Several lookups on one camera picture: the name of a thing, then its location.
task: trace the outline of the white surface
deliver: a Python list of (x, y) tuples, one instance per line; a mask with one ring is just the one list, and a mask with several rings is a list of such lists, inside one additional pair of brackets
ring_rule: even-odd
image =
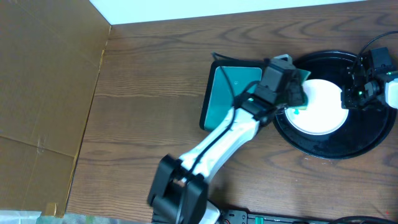
[(214, 224), (221, 213), (211, 202), (207, 201), (206, 211), (199, 224)]
[(111, 25), (353, 1), (363, 0), (90, 0)]
[(298, 130), (313, 135), (329, 134), (340, 128), (348, 110), (341, 108), (341, 89), (326, 80), (307, 80), (303, 89), (308, 96), (306, 110), (285, 110), (286, 117)]
[[(198, 155), (217, 138), (231, 122), (234, 108), (228, 111), (224, 121), (212, 131), (199, 145), (180, 156), (181, 166), (190, 170)], [(242, 108), (236, 110), (235, 122), (231, 129), (212, 145), (193, 170), (193, 174), (202, 174), (205, 182), (210, 183), (221, 166), (245, 142), (250, 141), (257, 133), (259, 121), (253, 119), (253, 114)]]
[(35, 224), (42, 212), (0, 211), (0, 224)]
[(386, 83), (385, 89), (386, 102), (392, 108), (398, 109), (398, 78)]

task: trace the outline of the white plate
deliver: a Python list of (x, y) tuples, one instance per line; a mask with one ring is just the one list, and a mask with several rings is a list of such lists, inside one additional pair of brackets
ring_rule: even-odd
[(341, 89), (326, 80), (307, 80), (303, 90), (308, 96), (306, 110), (286, 109), (290, 123), (307, 134), (321, 135), (336, 131), (347, 119), (348, 110), (341, 108)]

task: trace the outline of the round white object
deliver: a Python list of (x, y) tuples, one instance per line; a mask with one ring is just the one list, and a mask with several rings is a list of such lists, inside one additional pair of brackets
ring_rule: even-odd
[(298, 130), (313, 135), (336, 131), (347, 119), (348, 110), (341, 108), (341, 89), (326, 80), (307, 80), (303, 90), (308, 97), (306, 110), (288, 108), (285, 114)]

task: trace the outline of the cardboard box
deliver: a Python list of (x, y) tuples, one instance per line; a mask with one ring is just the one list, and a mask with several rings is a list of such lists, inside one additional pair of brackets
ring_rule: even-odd
[(89, 0), (0, 1), (0, 210), (64, 215), (109, 29)]

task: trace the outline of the wooden tabletop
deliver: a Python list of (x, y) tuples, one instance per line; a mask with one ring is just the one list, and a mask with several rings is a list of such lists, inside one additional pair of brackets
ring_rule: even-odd
[[(211, 52), (253, 59), (359, 52), (389, 30), (398, 30), (395, 0), (113, 26), (68, 212), (150, 222), (146, 198), (160, 159), (208, 134), (198, 123)], [(398, 55), (398, 36), (373, 45), (380, 46)], [(398, 220), (398, 125), (365, 155), (331, 161), (293, 148), (271, 124), (221, 168), (210, 198), (252, 212)]]

